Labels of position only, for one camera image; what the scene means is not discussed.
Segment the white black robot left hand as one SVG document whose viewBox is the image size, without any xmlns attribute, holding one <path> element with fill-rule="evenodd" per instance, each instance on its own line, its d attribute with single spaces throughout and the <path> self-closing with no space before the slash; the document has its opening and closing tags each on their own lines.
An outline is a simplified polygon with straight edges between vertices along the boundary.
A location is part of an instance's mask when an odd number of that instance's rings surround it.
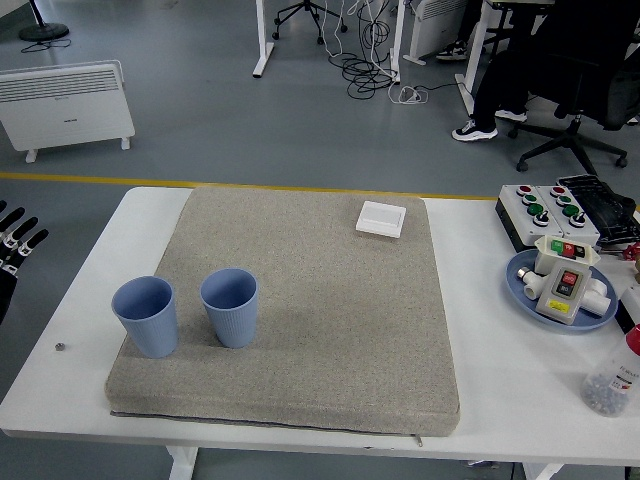
<svg viewBox="0 0 640 480">
<path fill-rule="evenodd" d="M 38 224 L 37 217 L 20 220 L 25 214 L 23 207 L 17 207 L 1 218 L 1 320 L 9 309 L 18 282 L 17 272 L 35 248 L 49 235 L 41 229 L 28 239 L 24 239 Z"/>
</svg>

